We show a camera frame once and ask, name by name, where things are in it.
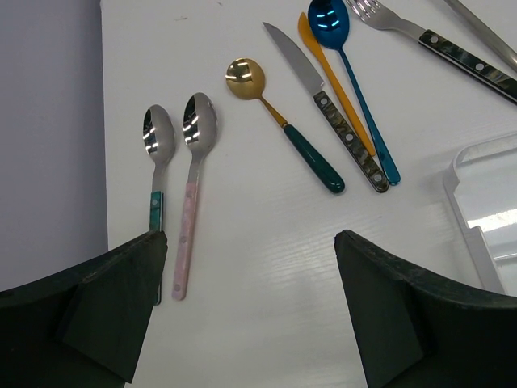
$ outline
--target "gold spoon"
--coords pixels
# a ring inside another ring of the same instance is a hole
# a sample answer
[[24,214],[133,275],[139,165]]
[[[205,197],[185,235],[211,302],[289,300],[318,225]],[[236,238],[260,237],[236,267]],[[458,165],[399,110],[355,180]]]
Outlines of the gold spoon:
[[335,169],[264,99],[262,94],[266,88],[266,75],[257,62],[249,58],[233,61],[226,70],[226,85],[239,99],[259,99],[264,104],[296,150],[329,190],[337,194],[345,189],[345,183]]
[[298,32],[300,33],[300,37],[304,41],[305,46],[307,46],[307,49],[310,50],[310,52],[316,57],[317,61],[320,62],[320,65],[322,65],[323,71],[325,71],[326,77],[329,79],[330,85],[332,85],[335,94],[338,96],[338,100],[345,110],[345,113],[347,114],[352,127],[355,129],[357,136],[363,142],[364,147],[368,150],[368,153],[371,156],[375,156],[375,148],[370,141],[370,138],[366,134],[366,131],[364,130],[363,123],[361,123],[361,120],[357,116],[357,113],[355,112],[354,107],[348,99],[347,94],[341,87],[336,74],[334,74],[334,71],[332,71],[329,62],[326,60],[322,47],[317,42],[316,37],[310,29],[309,20],[307,19],[307,15],[304,12],[301,13],[300,18],[298,19]]

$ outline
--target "blue spoon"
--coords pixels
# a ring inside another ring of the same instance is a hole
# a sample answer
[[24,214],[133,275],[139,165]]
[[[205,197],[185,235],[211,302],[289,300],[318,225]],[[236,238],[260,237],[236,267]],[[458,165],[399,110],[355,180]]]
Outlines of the blue spoon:
[[370,129],[372,135],[373,145],[375,146],[377,155],[379,157],[380,165],[386,174],[386,178],[390,184],[399,184],[401,175],[398,172],[397,166],[389,154],[388,147],[379,129],[377,128],[372,114],[368,109],[368,105],[363,97],[363,93],[359,87],[354,71],[348,61],[347,55],[343,51],[343,45],[347,41],[348,32],[350,31],[350,19],[348,18],[347,7],[342,0],[313,0],[309,6],[309,25],[313,30],[314,36],[319,44],[338,51],[343,59],[343,63],[347,68],[348,76],[354,87],[357,99],[363,109],[364,118]]

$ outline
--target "white table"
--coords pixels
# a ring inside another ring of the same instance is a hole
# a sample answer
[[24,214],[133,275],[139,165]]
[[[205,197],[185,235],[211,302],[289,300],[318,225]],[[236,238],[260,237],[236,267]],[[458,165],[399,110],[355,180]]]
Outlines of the white table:
[[[517,47],[514,0],[464,3]],[[385,5],[511,74],[440,0]],[[154,309],[132,386],[365,387],[334,254],[334,236],[343,229],[432,271],[480,284],[442,172],[461,147],[515,130],[515,105],[404,36],[352,18],[345,49],[402,175],[399,187],[379,195],[261,24],[289,34],[321,70],[296,29],[307,6],[278,0],[103,1],[111,248],[148,228],[153,164],[141,140],[147,107],[159,103],[168,110],[179,140],[193,93],[206,93],[220,118],[219,141],[203,173],[184,302],[170,298],[190,163],[183,143],[170,164],[163,302]],[[338,54],[326,54],[353,97]],[[225,70],[237,57],[263,66],[265,96],[343,176],[344,195],[334,196],[319,183],[260,103],[229,93]]]

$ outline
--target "cutlery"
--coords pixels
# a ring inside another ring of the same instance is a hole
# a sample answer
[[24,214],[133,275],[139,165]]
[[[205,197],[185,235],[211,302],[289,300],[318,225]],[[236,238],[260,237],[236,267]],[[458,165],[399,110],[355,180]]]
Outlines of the cutlery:
[[384,139],[380,135],[379,129],[363,97],[363,92],[359,87],[357,78],[354,75],[354,70],[352,70],[347,55],[343,51],[343,45],[350,31],[350,19],[348,18],[348,11],[345,4],[341,0],[313,0],[309,6],[309,25],[316,40],[328,49],[338,51],[343,59],[355,94],[357,95],[361,109],[363,109],[364,118],[370,129],[380,166],[384,170],[390,184],[399,184],[401,176],[397,166],[388,151]]
[[181,217],[181,231],[179,233],[178,254],[176,255],[176,266],[174,269],[172,298],[177,301],[182,301],[187,295],[201,164],[212,150],[217,139],[216,110],[210,98],[203,93],[195,93],[188,100],[183,115],[183,136],[185,144],[192,152],[192,161],[188,172],[183,214]]
[[264,99],[266,75],[257,62],[249,58],[232,62],[226,71],[226,85],[239,99],[258,99],[264,104],[298,153],[329,190],[339,193],[345,189],[345,183],[335,169]]
[[474,76],[499,94],[517,103],[517,81],[475,57],[431,30],[400,18],[377,0],[347,0],[363,22],[376,30],[396,30],[419,42],[426,49]]
[[304,12],[301,13],[300,18],[298,19],[298,32],[300,33],[300,37],[305,43],[305,46],[307,46],[307,49],[310,50],[310,52],[316,57],[317,61],[322,65],[323,71],[329,79],[330,85],[334,89],[335,94],[338,96],[338,100],[345,110],[355,133],[357,133],[357,136],[359,136],[370,155],[375,156],[375,148],[373,148],[373,144],[364,130],[363,123],[361,123],[354,107],[341,87],[338,78],[334,74],[334,71],[332,71],[329,62],[326,60],[322,47],[317,42],[313,32],[310,30],[309,20]]
[[385,192],[389,188],[389,181],[386,175],[377,166],[375,160],[370,156],[368,150],[357,137],[351,126],[339,113],[330,97],[323,90],[323,78],[314,69],[309,59],[303,54],[300,48],[291,38],[281,30],[269,23],[264,23],[267,32],[280,49],[280,52],[287,59],[289,65],[294,70],[296,76],[309,94],[313,97],[317,107],[323,113],[332,129],[336,132],[339,139],[346,146],[361,171],[366,175],[368,181],[378,192]]
[[[164,179],[167,165],[174,155],[176,142],[174,127],[166,110],[159,105],[153,105],[144,117],[144,146],[147,154],[153,159],[153,191],[149,211],[149,229],[163,228]],[[158,287],[154,305],[162,301],[162,283]]]
[[517,53],[495,32],[484,24],[459,0],[444,0],[457,14],[463,16],[470,27],[494,53],[498,54],[510,67],[517,71]]

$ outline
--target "white tray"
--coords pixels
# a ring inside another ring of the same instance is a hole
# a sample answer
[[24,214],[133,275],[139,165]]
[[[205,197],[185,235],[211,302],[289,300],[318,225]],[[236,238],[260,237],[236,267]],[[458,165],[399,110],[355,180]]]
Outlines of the white tray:
[[464,148],[443,185],[483,286],[517,297],[517,133]]

